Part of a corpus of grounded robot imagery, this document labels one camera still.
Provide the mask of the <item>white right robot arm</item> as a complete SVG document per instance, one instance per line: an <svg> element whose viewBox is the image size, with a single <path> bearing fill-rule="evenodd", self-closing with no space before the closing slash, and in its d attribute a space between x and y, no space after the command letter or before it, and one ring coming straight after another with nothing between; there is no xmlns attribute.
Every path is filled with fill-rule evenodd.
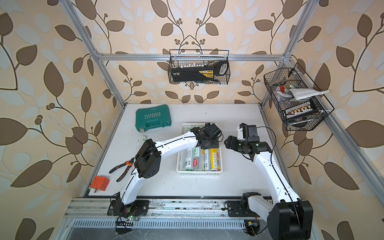
<svg viewBox="0 0 384 240"><path fill-rule="evenodd" d="M283 175L274 156L274 149L261 142L258 127L240 124L238 135L225 140L227 149L248 155L265 179L271 202L261 195L248 196L246 203L250 211L258 214L267 223L274 240L308 240L311 237L313 207L303 201Z"/></svg>

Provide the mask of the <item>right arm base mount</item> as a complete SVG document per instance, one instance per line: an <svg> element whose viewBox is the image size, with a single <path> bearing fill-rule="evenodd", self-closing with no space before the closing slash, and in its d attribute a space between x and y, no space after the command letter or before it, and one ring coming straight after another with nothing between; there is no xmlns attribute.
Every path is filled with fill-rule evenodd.
<svg viewBox="0 0 384 240"><path fill-rule="evenodd" d="M257 213L251 211L248 203L248 198L253 196L261 196L262 200L265 200L268 204L272 199L271 196L262 196L259 192L243 193L240 200L229 200L225 202L225 208L228 210L229 217L238 218L257 218L260 217Z"/></svg>

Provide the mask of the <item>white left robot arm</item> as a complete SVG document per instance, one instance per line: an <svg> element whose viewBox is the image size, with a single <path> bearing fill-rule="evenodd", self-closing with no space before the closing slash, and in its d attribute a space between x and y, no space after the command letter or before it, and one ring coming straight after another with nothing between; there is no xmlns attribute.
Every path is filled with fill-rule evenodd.
<svg viewBox="0 0 384 240"><path fill-rule="evenodd" d="M206 123L202 128L194 127L189 132L165 141L146 140L135 156L134 169L126 186L116 195L122 206L132 204L145 181L160 170L161 160L183 150L200 147L210 150L219 147L222 131L216 124Z"/></svg>

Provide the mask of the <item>white barcode wrap roll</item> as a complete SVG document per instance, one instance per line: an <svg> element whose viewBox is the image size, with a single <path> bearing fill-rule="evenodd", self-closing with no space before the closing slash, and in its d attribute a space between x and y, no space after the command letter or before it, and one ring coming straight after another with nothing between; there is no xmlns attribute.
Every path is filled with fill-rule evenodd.
<svg viewBox="0 0 384 240"><path fill-rule="evenodd" d="M147 137L145 135L141 135L138 139L138 144L137 144L137 149L136 149L136 153L139 152L139 150L141 149L141 147L143 146L144 142L147 140Z"/></svg>

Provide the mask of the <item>white green roll group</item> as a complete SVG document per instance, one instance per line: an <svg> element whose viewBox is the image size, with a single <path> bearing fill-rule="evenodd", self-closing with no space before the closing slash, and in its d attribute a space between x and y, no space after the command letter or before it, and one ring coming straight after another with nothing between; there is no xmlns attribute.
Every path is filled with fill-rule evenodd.
<svg viewBox="0 0 384 240"><path fill-rule="evenodd" d="M211 153L210 150L204 150L204 171L211 170Z"/></svg>

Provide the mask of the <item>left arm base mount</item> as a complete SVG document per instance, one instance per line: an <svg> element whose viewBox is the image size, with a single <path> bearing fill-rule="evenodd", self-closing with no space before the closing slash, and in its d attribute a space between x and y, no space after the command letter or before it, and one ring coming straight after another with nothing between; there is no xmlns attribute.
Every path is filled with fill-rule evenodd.
<svg viewBox="0 0 384 240"><path fill-rule="evenodd" d="M124 205L120 193L117 193L110 198L110 206L107 215L125 218L130 216L145 216L149 210L149 203L150 201L148 200L135 200L131 204Z"/></svg>

